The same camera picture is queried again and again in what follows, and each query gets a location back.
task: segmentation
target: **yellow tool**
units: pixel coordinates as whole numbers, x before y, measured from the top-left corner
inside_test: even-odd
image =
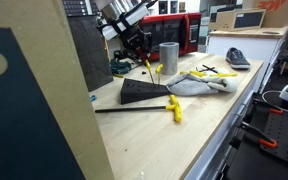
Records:
[[[122,112],[122,111],[141,111],[150,109],[166,109],[174,111],[174,120],[176,122],[182,121],[182,109],[178,103],[174,94],[170,95],[171,105],[167,106],[153,106],[153,107],[135,107],[135,108],[117,108],[117,109],[99,109],[95,110],[95,113],[106,113],[106,112]]]
[[[148,62],[148,60],[145,61],[145,66],[146,66],[146,68],[148,69],[148,72],[150,73],[153,86],[155,87],[154,80],[153,80],[153,76],[152,76],[152,73],[151,73],[151,65],[150,65],[150,63]]]
[[[163,68],[163,64],[157,66],[155,72],[158,74],[158,85],[160,85],[161,80],[161,69]]]
[[[199,77],[206,76],[205,72],[199,72],[199,71],[190,71],[190,74],[193,74],[193,75],[199,76]]]
[[[195,75],[195,76],[199,76],[199,77],[206,76],[205,72],[190,71],[189,73],[192,74],[192,75]],[[181,71],[180,74],[187,74],[187,72]]]
[[[182,109],[174,94],[170,95],[172,105],[165,107],[167,110],[174,110],[174,119],[176,122],[182,121]]]
[[[113,74],[113,76],[115,76],[115,77],[119,77],[119,78],[123,78],[124,77],[124,75],[123,74]]]
[[[218,77],[229,77],[229,76],[237,76],[237,73],[227,73],[227,74],[222,74],[222,73],[217,73],[217,74],[211,74],[211,77],[218,76]]]

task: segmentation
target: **pegboard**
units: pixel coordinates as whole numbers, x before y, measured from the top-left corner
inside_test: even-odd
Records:
[[[276,140],[277,147],[261,145],[260,149],[288,163],[288,113],[270,113],[264,134]]]

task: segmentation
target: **wooden tabletop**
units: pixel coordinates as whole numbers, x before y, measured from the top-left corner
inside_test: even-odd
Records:
[[[282,28],[258,28],[248,29],[242,31],[213,31],[210,32],[210,36],[221,37],[246,37],[246,38],[270,38],[279,39],[282,38],[288,31],[288,26]]]
[[[178,72],[202,68],[203,64],[234,72],[224,57],[216,55],[192,53],[181,57],[178,62]],[[262,65],[262,61],[249,62],[250,70],[237,72],[237,92],[177,96],[183,113],[181,123],[176,123],[173,112],[167,110],[96,113],[115,178],[184,178]],[[157,65],[158,62],[151,63],[155,82]],[[151,82],[149,73],[143,75],[142,72],[147,72],[144,66],[133,69],[124,77]],[[162,75],[161,84],[177,75]],[[115,78],[113,82],[90,92],[90,95],[97,96],[93,102],[94,109],[165,106],[170,103],[168,96],[162,96],[120,105],[123,81],[123,78]]]

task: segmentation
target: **black triangular block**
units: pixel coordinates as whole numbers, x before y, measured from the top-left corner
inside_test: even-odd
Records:
[[[164,85],[124,79],[121,90],[121,104],[142,101],[171,94]]]

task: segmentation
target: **workbench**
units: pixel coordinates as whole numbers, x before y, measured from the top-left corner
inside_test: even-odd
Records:
[[[249,70],[234,71],[223,56],[191,53],[180,57],[178,72],[207,65],[238,73],[236,92],[177,96],[183,115],[180,123],[175,122],[173,112],[167,110],[96,113],[115,179],[191,179],[200,176],[227,131],[243,115],[253,94],[254,80],[262,61],[248,61]],[[157,66],[158,62],[151,63],[155,83]],[[178,74],[162,75],[161,84],[165,85],[176,76]],[[151,82],[144,66],[133,69],[124,78]],[[116,77],[113,82],[90,92],[97,97],[92,102],[95,110],[170,104],[170,98],[162,96],[121,105],[124,78]]]
[[[242,51],[246,58],[260,59],[263,66],[255,82],[254,91],[262,93],[275,62],[287,40],[288,26],[258,28],[241,31],[213,31],[209,33],[206,52],[226,56],[231,47]]]

